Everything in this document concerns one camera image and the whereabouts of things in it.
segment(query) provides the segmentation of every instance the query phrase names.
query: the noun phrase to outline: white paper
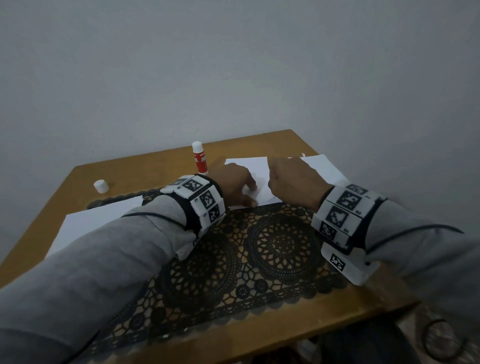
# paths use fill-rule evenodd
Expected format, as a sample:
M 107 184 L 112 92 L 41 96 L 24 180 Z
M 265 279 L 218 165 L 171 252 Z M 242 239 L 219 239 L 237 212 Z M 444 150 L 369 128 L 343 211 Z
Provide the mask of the white paper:
M 346 177 L 340 172 L 328 158 L 322 154 L 320 156 L 300 157 L 310 167 L 318 172 L 322 178 L 330 184 L 337 184 L 339 182 L 348 182 Z M 257 189 L 250 191 L 247 186 L 243 188 L 243 193 L 254 198 L 258 206 L 276 204 L 282 202 L 278 197 L 275 197 L 268 187 L 270 180 L 270 169 L 268 168 L 267 157 L 255 158 L 231 158 L 225 161 L 225 164 L 236 163 L 239 166 L 248 168 L 252 174 L 253 179 L 257 183 Z M 230 206 L 231 210 L 245 208 L 244 206 Z
M 131 209 L 141 206 L 144 198 L 137 196 L 128 200 L 114 202 L 105 206 L 92 208 L 90 210 L 68 214 L 60 227 L 57 237 L 52 243 L 47 256 L 65 248 L 74 240 L 111 222 Z
M 312 157 L 300 157 L 308 163 L 310 167 L 318 172 L 321 177 L 329 184 L 338 184 L 348 182 L 346 177 L 328 160 L 325 154 Z

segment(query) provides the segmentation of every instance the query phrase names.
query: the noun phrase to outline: gray sweatshirt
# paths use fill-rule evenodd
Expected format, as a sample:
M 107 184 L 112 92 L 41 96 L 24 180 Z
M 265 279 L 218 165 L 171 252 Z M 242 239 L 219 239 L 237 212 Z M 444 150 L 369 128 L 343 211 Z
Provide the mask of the gray sweatshirt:
M 135 211 L 186 224 L 169 196 Z M 370 223 L 366 247 L 431 223 L 386 201 Z M 71 357 L 193 239 L 193 233 L 160 218 L 125 217 L 49 256 L 0 290 L 0 362 L 60 363 Z M 446 229 L 416 231 L 381 246 L 368 259 L 390 263 L 458 332 L 480 338 L 479 238 Z

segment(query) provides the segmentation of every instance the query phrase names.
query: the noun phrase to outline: person's left arm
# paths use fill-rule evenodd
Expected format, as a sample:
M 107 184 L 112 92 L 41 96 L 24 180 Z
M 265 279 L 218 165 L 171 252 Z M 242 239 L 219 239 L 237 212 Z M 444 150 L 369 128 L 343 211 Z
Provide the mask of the person's left arm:
M 241 193 L 255 182 L 244 167 L 209 175 L 225 205 L 254 206 Z M 161 195 L 131 212 L 153 212 L 185 226 L 177 201 Z M 8 363 L 61 363 L 78 352 L 158 274 L 195 234 L 162 218 L 112 221 L 49 256 L 0 290 L 0 358 Z

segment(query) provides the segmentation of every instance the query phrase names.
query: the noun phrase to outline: wall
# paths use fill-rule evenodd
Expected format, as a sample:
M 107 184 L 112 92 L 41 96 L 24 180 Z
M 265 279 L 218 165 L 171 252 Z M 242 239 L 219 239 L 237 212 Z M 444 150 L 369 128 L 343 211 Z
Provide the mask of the wall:
M 0 260 L 75 166 L 293 129 L 480 231 L 480 3 L 5 0 Z

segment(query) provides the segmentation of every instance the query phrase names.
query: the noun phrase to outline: person's left hand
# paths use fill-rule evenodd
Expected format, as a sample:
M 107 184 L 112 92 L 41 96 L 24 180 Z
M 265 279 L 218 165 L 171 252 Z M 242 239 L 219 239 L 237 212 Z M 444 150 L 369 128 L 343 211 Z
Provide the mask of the person's left hand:
M 225 207 L 237 205 L 256 207 L 258 205 L 253 198 L 242 193 L 244 185 L 247 185 L 251 191 L 257 189 L 255 180 L 245 167 L 235 163 L 225 164 L 209 171 L 208 177 L 217 182 L 222 189 Z

